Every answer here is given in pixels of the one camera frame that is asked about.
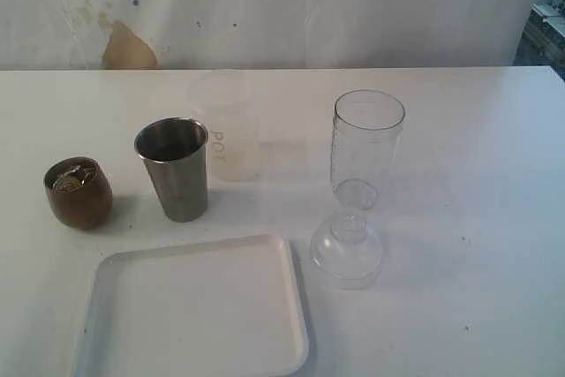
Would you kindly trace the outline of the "stainless steel tumbler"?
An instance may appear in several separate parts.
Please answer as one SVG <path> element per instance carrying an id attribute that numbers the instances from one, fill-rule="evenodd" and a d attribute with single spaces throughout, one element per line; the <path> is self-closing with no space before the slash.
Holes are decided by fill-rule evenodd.
<path id="1" fill-rule="evenodd" d="M 134 140 L 163 212 L 174 222 L 193 221 L 207 210 L 207 139 L 199 121 L 168 117 L 148 124 Z"/>

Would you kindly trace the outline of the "clear dome shaker lid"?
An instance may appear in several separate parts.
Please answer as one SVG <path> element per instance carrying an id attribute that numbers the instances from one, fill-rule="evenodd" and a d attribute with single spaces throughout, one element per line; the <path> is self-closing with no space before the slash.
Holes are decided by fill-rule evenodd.
<path id="1" fill-rule="evenodd" d="M 310 258 L 323 281 L 344 290 L 362 290 L 379 275 L 384 250 L 378 233 L 364 215 L 341 209 L 314 232 Z"/>

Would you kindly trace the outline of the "white square plastic tray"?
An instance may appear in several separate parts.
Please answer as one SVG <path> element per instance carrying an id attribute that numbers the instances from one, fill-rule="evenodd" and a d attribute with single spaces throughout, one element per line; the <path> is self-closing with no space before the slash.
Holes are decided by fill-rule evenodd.
<path id="1" fill-rule="evenodd" d="M 114 253 L 75 376 L 286 376 L 309 354 L 290 244 L 268 234 Z"/>

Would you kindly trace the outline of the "clear plastic shaker cup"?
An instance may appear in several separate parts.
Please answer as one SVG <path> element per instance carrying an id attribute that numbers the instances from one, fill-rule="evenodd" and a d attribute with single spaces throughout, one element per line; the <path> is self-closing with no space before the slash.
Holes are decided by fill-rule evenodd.
<path id="1" fill-rule="evenodd" d="M 342 207 L 375 207 L 392 168 L 406 110 L 393 95 L 358 89 L 334 104 L 330 181 Z"/>

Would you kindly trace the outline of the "brown wooden cup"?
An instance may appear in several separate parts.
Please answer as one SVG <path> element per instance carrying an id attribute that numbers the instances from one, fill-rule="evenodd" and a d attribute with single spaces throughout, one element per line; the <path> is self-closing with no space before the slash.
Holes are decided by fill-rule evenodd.
<path id="1" fill-rule="evenodd" d="M 57 175 L 79 163 L 95 166 L 95 177 L 77 191 L 53 191 L 51 186 Z M 109 217 L 113 206 L 113 193 L 109 180 L 94 159 L 77 156 L 52 165 L 45 173 L 43 185 L 51 211 L 68 227 L 89 230 L 102 224 Z"/>

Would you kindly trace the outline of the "translucent white plastic container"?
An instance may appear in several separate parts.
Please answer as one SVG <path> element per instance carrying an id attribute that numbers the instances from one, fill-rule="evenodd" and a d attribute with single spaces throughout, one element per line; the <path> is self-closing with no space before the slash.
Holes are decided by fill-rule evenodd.
<path id="1" fill-rule="evenodd" d="M 245 75 L 237 70 L 203 73 L 188 88 L 194 115 L 208 132 L 207 162 L 223 181 L 255 179 L 260 169 L 258 117 Z"/>

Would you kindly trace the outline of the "brown chunks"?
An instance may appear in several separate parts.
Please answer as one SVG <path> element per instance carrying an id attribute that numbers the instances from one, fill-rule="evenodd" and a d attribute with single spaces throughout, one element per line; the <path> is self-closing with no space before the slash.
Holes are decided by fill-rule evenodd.
<path id="1" fill-rule="evenodd" d="M 55 192 L 74 192 L 89 183 L 96 175 L 93 165 L 79 163 L 58 174 L 51 188 Z"/>

